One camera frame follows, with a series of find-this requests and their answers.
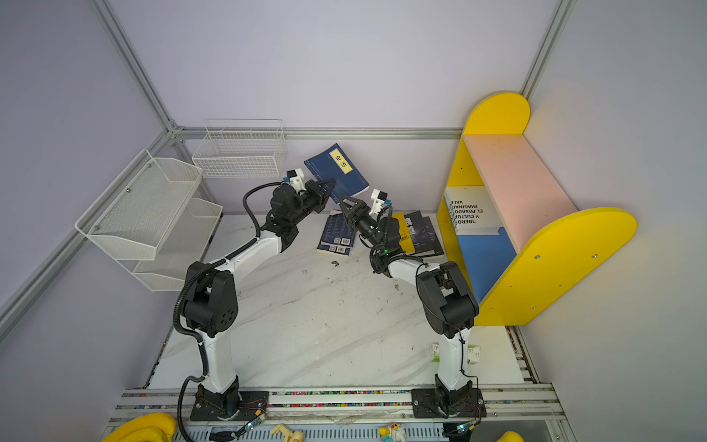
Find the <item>dark blue book yellow label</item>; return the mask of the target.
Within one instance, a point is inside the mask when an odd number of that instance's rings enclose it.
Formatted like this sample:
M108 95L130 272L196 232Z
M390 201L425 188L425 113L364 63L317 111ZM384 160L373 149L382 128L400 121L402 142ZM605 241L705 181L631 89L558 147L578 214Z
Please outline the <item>dark blue book yellow label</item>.
M331 200L340 204L342 197L356 197L369 188L369 183L344 150L334 144L304 161L316 180L335 180Z

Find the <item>dark blue barcode book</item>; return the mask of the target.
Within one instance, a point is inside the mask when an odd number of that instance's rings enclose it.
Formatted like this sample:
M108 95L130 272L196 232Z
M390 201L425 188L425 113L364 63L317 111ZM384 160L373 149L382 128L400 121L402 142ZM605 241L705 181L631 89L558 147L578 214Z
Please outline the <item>dark blue barcode book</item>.
M355 231L348 226L342 212L333 210L327 217L317 251L349 256L355 246L355 236Z

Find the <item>white book black lettering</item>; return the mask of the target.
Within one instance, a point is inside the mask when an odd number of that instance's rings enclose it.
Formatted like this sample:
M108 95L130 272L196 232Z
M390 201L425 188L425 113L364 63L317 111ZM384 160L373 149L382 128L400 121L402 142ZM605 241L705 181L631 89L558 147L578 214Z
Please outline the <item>white book black lettering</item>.
M484 186L447 187L444 198L457 235L497 235L503 227Z

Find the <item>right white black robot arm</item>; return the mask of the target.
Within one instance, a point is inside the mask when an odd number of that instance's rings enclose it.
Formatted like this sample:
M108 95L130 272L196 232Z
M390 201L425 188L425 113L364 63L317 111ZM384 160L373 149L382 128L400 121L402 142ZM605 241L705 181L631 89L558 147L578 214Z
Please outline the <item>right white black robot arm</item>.
M346 196L340 210L347 225L368 245L373 272L415 288L429 326L440 336L438 388L457 393L472 386L471 375L466 373L464 334L473 327L480 308L460 267L453 261L427 263L404 252L399 222L389 204L374 210L366 202Z

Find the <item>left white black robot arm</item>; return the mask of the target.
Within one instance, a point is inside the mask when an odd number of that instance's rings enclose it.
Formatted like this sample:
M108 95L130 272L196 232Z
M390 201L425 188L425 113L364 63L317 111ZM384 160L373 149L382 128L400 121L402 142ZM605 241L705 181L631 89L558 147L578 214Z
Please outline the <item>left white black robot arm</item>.
M325 208L335 185L335 179L304 182L289 177L251 189L242 203L254 224L253 238L215 262L194 262L189 266L173 311L173 327L197 342L203 373L188 379L199 385L200 394L209 401L223 407L239 400L238 375L231 344L226 340L239 313L239 283L294 242L298 223ZM274 189L271 209L261 224L248 200L270 187Z

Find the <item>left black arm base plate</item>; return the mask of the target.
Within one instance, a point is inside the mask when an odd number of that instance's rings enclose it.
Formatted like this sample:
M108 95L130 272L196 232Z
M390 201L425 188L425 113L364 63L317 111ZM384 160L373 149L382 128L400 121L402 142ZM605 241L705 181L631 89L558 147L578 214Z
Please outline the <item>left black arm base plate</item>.
M230 394L216 394L204 390L195 395L195 404L191 410L192 422L237 421L246 422L265 413L270 393L266 390Z

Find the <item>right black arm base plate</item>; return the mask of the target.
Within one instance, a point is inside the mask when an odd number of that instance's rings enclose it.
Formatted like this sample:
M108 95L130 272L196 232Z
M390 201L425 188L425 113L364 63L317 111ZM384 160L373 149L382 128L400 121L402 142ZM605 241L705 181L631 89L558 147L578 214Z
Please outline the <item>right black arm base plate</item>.
M440 389L413 389L412 411L415 418L486 418L482 391L465 388L447 392Z

